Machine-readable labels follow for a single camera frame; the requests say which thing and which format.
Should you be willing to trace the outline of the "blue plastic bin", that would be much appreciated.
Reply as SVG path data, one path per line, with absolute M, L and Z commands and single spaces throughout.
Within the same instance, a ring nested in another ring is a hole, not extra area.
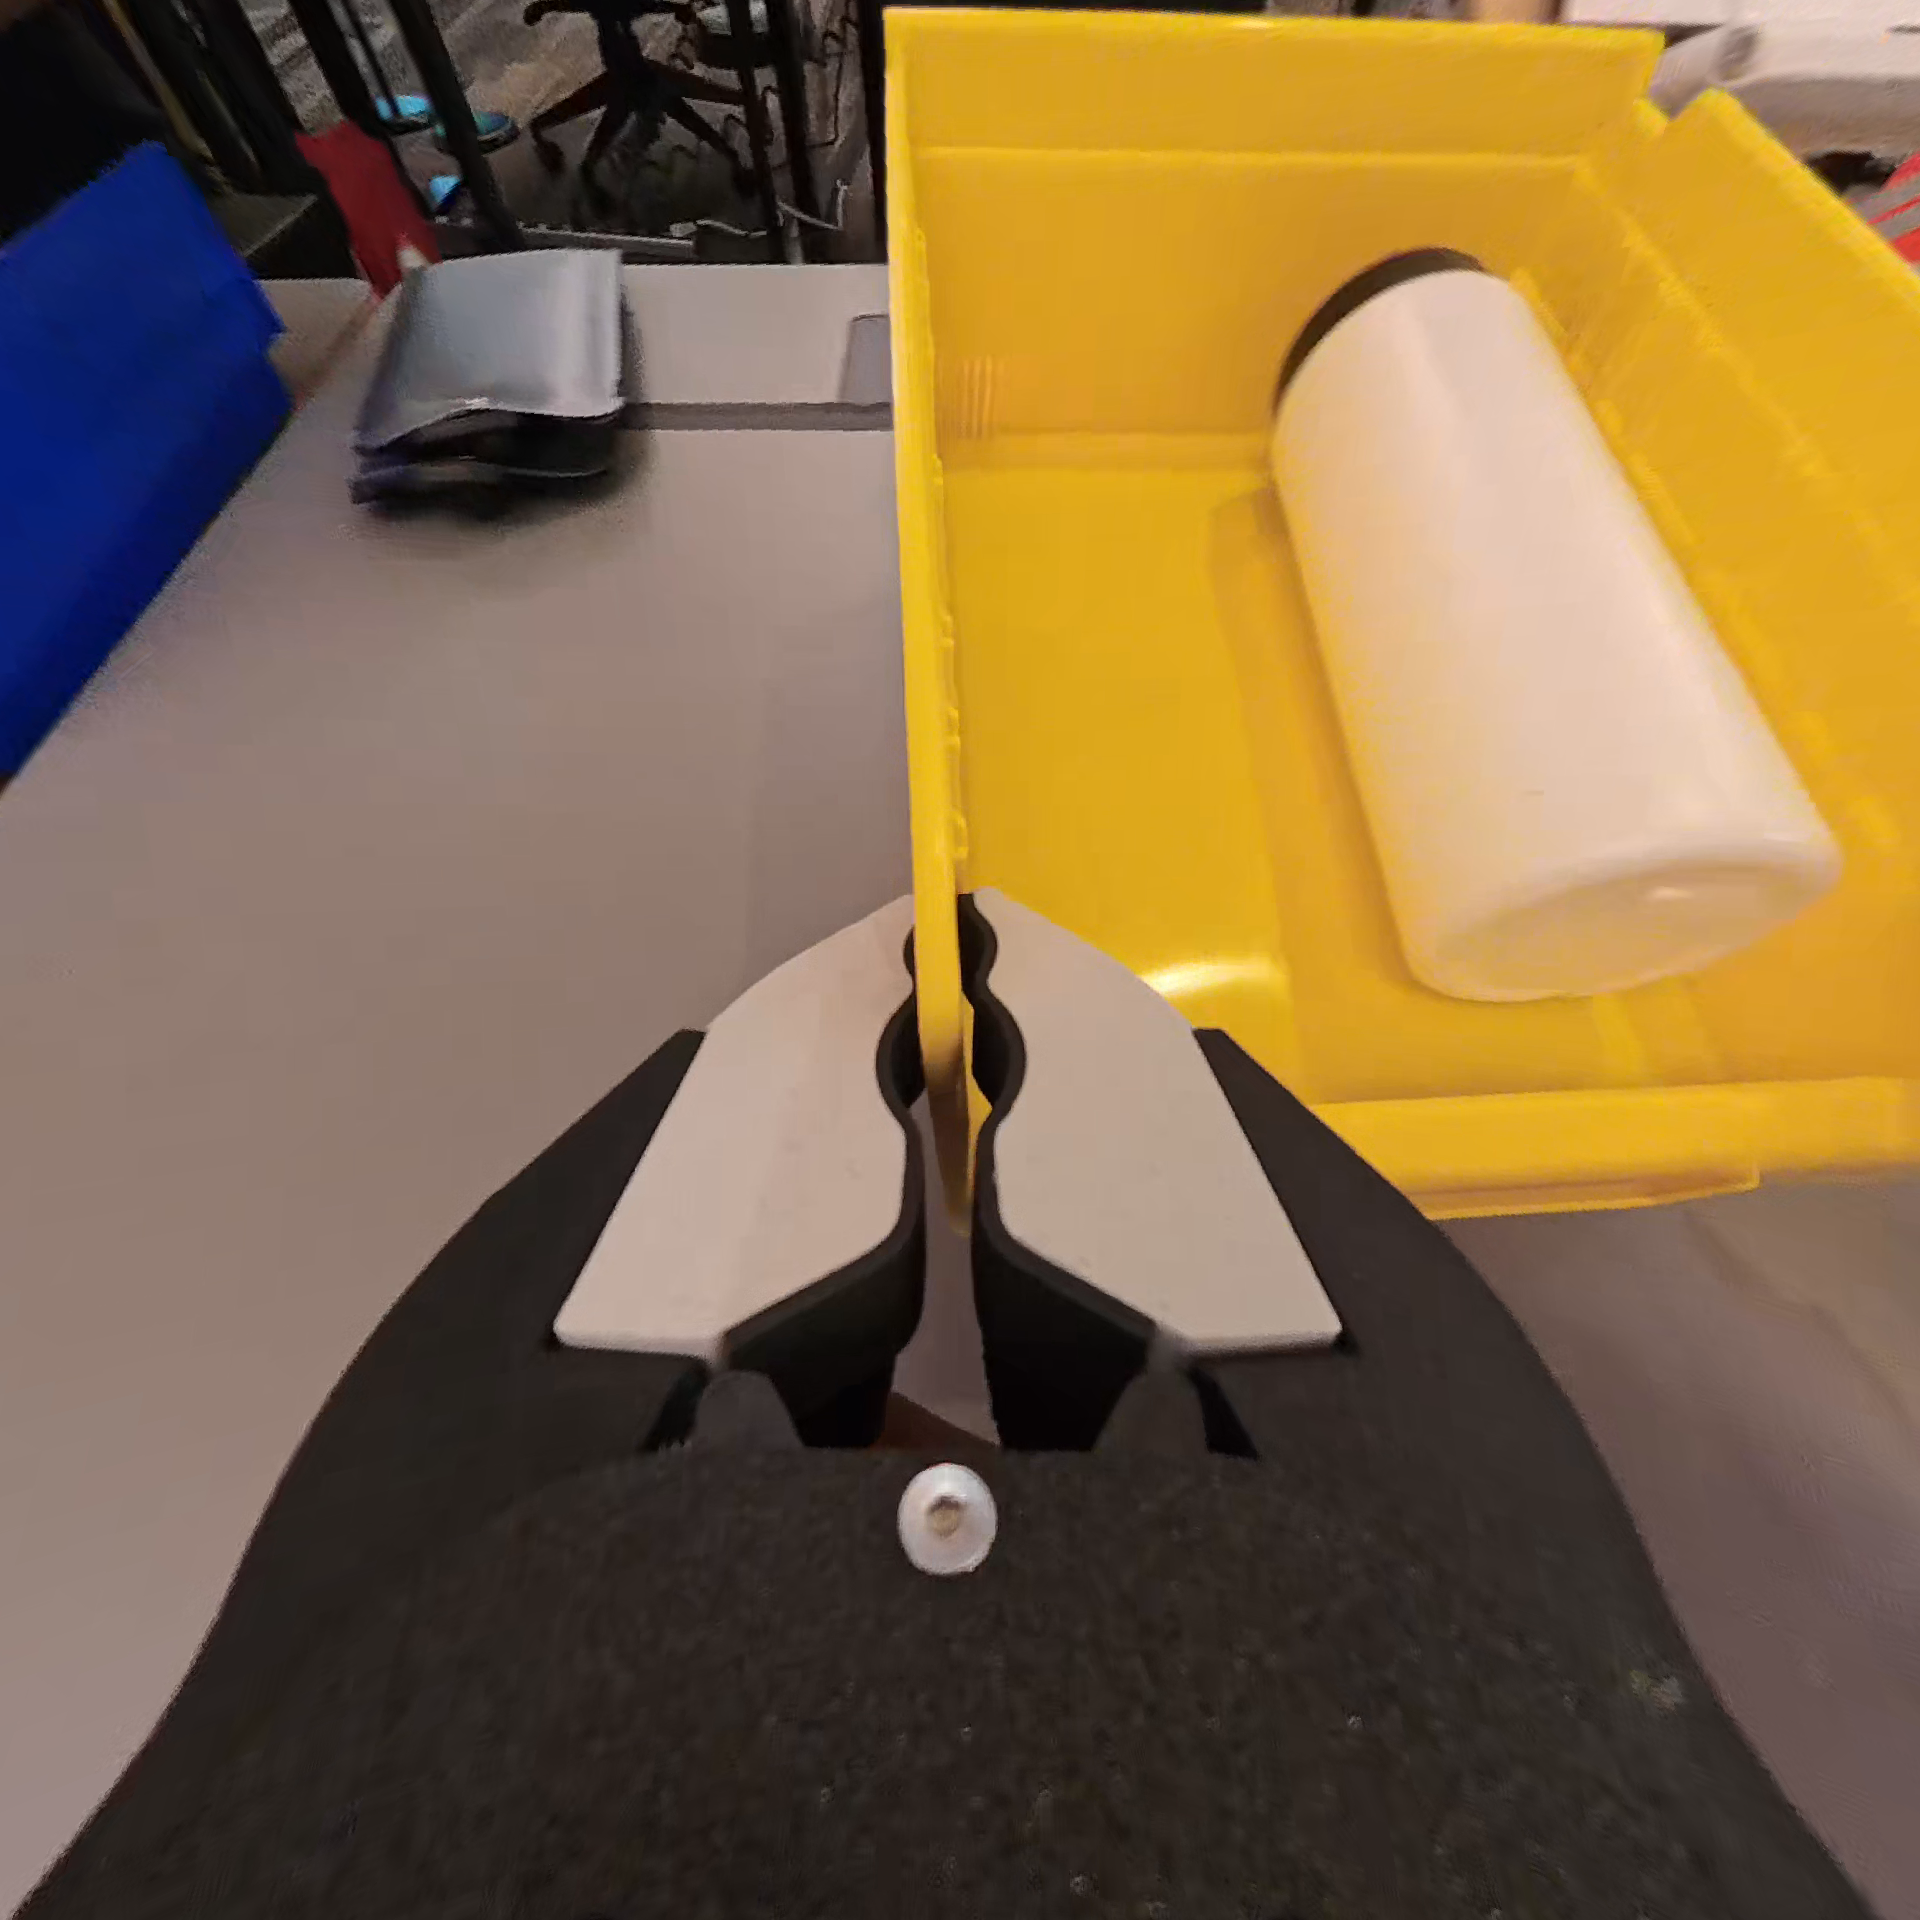
M 5 777 L 281 432 L 278 336 L 162 147 L 134 147 L 5 242 Z

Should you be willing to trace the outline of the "dark foil pouch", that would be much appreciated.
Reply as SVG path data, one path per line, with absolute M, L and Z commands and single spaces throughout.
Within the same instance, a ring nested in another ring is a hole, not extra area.
M 614 252 L 414 266 L 389 313 L 352 431 L 354 506 L 480 507 L 611 478 L 634 347 Z

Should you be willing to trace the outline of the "red bag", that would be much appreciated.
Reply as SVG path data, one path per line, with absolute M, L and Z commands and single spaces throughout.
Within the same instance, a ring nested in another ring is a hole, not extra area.
M 294 136 L 294 148 L 341 212 L 352 260 L 376 299 L 389 298 L 410 266 L 440 260 L 432 220 L 376 136 L 342 122 Z

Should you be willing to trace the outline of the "white plastic bottle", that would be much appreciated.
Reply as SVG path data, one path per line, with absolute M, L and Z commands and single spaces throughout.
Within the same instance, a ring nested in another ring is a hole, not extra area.
M 1417 984 L 1627 992 L 1832 892 L 1835 833 L 1509 279 L 1337 326 L 1266 462 Z

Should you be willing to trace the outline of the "black office chair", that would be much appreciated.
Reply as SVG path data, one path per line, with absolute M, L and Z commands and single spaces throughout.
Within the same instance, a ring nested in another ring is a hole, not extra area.
M 689 136 L 694 148 L 707 152 L 727 164 L 741 195 L 755 191 L 761 168 L 750 152 L 738 152 L 729 136 L 703 114 L 703 108 L 743 110 L 745 78 L 776 72 L 776 38 L 767 6 L 670 6 L 670 2 L 529 2 L 520 7 L 520 23 L 533 30 L 550 19 L 582 19 L 591 25 L 599 56 L 595 73 L 574 92 L 541 108 L 522 132 L 543 171 L 558 176 L 567 161 L 558 132 L 591 122 L 587 145 L 576 161 L 585 187 L 599 191 L 599 163 L 625 132 L 643 152 L 664 131 Z M 670 19 L 687 38 L 689 64 L 674 64 L 648 56 L 639 46 L 639 23 Z

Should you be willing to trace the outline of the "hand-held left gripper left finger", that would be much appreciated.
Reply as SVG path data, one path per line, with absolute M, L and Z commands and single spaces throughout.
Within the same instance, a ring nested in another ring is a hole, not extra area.
M 879 1438 L 926 1294 L 911 926 L 898 896 L 707 1023 L 558 1310 L 565 1353 L 763 1376 L 805 1446 Z

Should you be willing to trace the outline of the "yellow plastic bin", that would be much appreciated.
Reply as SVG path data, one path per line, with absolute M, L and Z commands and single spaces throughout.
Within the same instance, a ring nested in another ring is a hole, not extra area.
M 1138 972 L 1431 1216 L 1915 1168 L 1915 270 L 1648 32 L 898 7 L 881 27 L 918 1032 L 969 1208 L 955 900 Z M 1690 980 L 1419 991 L 1264 476 L 1379 256 L 1510 279 L 1845 852 Z

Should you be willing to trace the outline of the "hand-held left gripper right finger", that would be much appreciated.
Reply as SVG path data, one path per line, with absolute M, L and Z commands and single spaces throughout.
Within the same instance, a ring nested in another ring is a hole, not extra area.
M 959 903 L 970 1273 L 1011 1452 L 1089 1450 L 1144 1374 L 1330 1352 L 1341 1321 L 1201 1034 L 997 888 Z

